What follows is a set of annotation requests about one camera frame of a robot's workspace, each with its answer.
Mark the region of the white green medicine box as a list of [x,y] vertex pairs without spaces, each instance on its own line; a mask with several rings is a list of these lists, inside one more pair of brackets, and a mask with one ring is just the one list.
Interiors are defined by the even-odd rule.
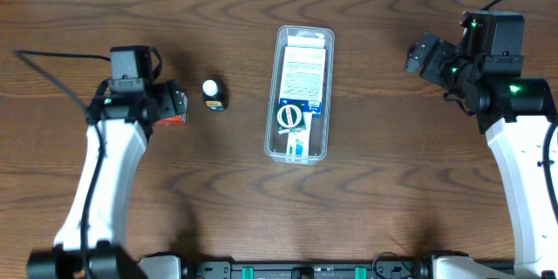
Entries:
[[306,158],[310,150],[310,130],[312,123],[312,113],[305,112],[303,119],[306,125],[304,130],[289,133],[286,154],[294,158]]

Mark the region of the dark bottle white cap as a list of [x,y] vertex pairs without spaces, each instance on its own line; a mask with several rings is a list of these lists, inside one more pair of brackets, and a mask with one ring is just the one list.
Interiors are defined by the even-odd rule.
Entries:
[[208,79],[202,84],[202,99],[206,107],[213,112],[222,112],[228,108],[228,95],[224,84],[218,79]]

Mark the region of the red orange medicine box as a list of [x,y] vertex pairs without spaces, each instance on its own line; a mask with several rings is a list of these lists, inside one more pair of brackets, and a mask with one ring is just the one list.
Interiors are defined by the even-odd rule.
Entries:
[[187,117],[185,119],[174,115],[173,104],[171,95],[165,98],[165,102],[161,105],[160,119],[155,122],[156,126],[185,126],[187,124]]

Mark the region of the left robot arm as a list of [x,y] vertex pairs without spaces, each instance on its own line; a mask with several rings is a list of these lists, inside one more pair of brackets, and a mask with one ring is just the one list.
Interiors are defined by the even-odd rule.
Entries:
[[78,190],[49,251],[31,253],[30,278],[216,278],[208,262],[188,266],[177,254],[134,261],[125,250],[133,180],[154,125],[187,114],[187,95],[175,80],[157,83],[163,63],[152,46],[119,46],[106,61],[112,76],[81,108],[87,153]]

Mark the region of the dark green round-logo box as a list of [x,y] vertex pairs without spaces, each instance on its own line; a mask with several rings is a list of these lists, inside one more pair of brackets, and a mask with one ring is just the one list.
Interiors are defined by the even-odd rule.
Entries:
[[305,130],[303,104],[292,102],[279,105],[276,110],[277,131],[279,134],[294,133]]

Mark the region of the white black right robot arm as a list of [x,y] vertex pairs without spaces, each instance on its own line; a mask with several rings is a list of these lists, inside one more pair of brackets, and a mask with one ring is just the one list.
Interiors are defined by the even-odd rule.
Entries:
[[548,82],[514,49],[467,51],[426,33],[405,69],[476,117],[500,170],[514,233],[512,278],[557,276],[557,111]]

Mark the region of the clear plastic container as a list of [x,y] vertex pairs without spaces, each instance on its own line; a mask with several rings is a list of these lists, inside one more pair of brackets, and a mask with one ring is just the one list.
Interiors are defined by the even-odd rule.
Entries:
[[[283,53],[287,45],[288,36],[319,37],[325,39],[326,61],[323,83],[323,107],[320,117],[312,115],[310,130],[310,150],[306,158],[294,158],[286,154],[289,133],[279,134],[276,123],[276,110],[279,105],[279,92],[282,78]],[[333,79],[333,64],[335,51],[335,35],[325,28],[284,25],[280,27],[276,38],[276,51],[271,72],[269,89],[269,105],[264,138],[264,152],[275,162],[299,165],[315,165],[327,154],[329,126],[330,126],[330,98]]]

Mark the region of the blue medicine box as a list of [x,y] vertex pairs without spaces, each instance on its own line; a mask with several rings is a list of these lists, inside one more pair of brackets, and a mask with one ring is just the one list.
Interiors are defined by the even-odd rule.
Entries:
[[325,61],[324,38],[288,36],[283,53],[279,103],[300,102],[304,112],[320,117]]

